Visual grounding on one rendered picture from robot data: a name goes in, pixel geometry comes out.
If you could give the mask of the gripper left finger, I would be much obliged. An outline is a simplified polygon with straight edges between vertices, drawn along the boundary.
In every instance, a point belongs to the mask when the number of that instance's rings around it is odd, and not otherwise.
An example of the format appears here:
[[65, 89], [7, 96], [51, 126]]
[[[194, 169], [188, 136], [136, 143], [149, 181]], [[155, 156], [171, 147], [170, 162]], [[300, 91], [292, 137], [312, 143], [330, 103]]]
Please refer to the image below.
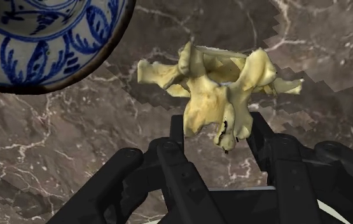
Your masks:
[[118, 150], [47, 224], [127, 224], [148, 193], [161, 190], [167, 214], [159, 224], [226, 224], [193, 163], [184, 154], [183, 118], [148, 150]]

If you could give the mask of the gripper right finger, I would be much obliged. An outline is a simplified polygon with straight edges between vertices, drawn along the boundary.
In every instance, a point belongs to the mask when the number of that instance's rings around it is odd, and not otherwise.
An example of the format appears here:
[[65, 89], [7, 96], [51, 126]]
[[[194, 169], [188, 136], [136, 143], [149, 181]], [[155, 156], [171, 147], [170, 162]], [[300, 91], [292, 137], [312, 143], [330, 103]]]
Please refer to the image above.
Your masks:
[[275, 188], [279, 224], [353, 224], [353, 150], [336, 141], [308, 148], [251, 116], [247, 142]]

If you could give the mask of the pale yellow vertebra bone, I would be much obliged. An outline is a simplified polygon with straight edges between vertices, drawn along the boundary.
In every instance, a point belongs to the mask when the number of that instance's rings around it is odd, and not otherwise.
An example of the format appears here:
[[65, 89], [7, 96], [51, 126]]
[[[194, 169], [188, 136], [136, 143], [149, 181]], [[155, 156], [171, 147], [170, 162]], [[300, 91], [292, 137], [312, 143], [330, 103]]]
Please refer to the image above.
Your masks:
[[288, 81], [278, 77], [262, 48], [246, 55], [191, 42], [179, 50], [177, 64], [140, 60], [137, 81], [157, 84], [173, 97], [187, 98], [184, 135], [194, 136], [203, 126], [215, 123], [218, 129], [214, 144], [224, 152], [251, 135], [253, 118], [248, 103], [253, 93], [299, 94], [303, 85], [302, 79]]

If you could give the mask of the white bowl with blue pattern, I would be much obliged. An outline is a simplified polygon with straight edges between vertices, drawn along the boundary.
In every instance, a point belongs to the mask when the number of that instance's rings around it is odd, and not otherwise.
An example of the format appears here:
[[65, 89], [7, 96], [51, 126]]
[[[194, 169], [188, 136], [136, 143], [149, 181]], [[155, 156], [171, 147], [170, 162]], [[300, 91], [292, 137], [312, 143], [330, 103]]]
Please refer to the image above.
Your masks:
[[136, 0], [0, 0], [0, 93], [39, 95], [92, 74], [120, 42]]

